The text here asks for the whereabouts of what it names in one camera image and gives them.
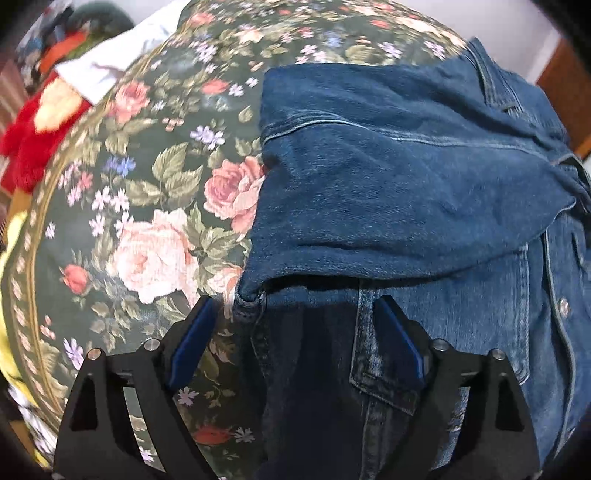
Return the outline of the orange box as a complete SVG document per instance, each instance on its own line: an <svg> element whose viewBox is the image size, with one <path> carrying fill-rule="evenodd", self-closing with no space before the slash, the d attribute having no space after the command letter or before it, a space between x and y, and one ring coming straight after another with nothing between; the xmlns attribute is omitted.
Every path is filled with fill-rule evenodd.
<svg viewBox="0 0 591 480"><path fill-rule="evenodd" d="M42 75L47 74L60 59L82 45L87 38L88 33L85 31L67 34L64 40L55 43L42 55L39 62L39 72Z"/></svg>

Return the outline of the red plush toy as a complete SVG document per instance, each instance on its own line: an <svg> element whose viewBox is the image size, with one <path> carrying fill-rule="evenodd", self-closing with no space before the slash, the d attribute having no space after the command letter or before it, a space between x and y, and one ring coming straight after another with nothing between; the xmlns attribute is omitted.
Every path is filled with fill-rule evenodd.
<svg viewBox="0 0 591 480"><path fill-rule="evenodd" d="M58 146L90 103L57 73L46 79L1 135L1 190L30 193Z"/></svg>

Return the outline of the white folded cloth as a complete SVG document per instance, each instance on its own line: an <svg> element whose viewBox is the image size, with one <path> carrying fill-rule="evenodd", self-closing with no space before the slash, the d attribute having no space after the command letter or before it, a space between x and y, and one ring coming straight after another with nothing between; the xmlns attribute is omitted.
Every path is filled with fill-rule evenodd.
<svg viewBox="0 0 591 480"><path fill-rule="evenodd" d="M171 1L130 30L107 39L81 57L59 63L57 75L91 105L96 105L141 56L177 29L188 1Z"/></svg>

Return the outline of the floral green bedspread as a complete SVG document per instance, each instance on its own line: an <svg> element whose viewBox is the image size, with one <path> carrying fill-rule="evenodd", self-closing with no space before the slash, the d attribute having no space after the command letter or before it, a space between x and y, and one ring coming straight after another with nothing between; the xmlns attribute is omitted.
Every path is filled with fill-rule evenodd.
<svg viewBox="0 0 591 480"><path fill-rule="evenodd" d="M410 65L459 53L444 24L393 1L193 1L176 31L81 116L9 229L1 370L51 465L85 355L160 338L197 300L221 300L180 416L215 473L249 476L259 421L230 317L263 184L263 76L294 63Z"/></svg>

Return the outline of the grey green pillow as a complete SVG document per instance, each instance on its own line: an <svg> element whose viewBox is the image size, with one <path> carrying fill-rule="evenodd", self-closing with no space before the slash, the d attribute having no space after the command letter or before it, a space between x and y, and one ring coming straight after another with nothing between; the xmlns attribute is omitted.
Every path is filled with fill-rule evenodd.
<svg viewBox="0 0 591 480"><path fill-rule="evenodd" d="M90 33L110 36L117 36L134 26L121 8L108 1L93 1L76 7L66 22L70 32L86 28Z"/></svg>

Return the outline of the wooden wardrobe with sliding door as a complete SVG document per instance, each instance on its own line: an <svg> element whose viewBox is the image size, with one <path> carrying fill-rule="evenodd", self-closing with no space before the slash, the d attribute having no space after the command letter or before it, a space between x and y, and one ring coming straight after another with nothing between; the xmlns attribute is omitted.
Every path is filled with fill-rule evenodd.
<svg viewBox="0 0 591 480"><path fill-rule="evenodd" d="M560 40L537 85L566 128L571 149L586 159L590 155L590 73L568 40Z"/></svg>

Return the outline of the blue denim jacket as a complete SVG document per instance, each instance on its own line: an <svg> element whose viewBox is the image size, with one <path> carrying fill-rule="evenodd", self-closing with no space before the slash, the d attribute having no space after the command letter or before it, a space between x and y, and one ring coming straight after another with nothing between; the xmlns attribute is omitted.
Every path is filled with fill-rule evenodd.
<svg viewBox="0 0 591 480"><path fill-rule="evenodd" d="M547 469L590 409L590 178L544 92L478 40L422 66L266 72L235 290L257 479L375 479L422 396L394 320L502 350Z"/></svg>

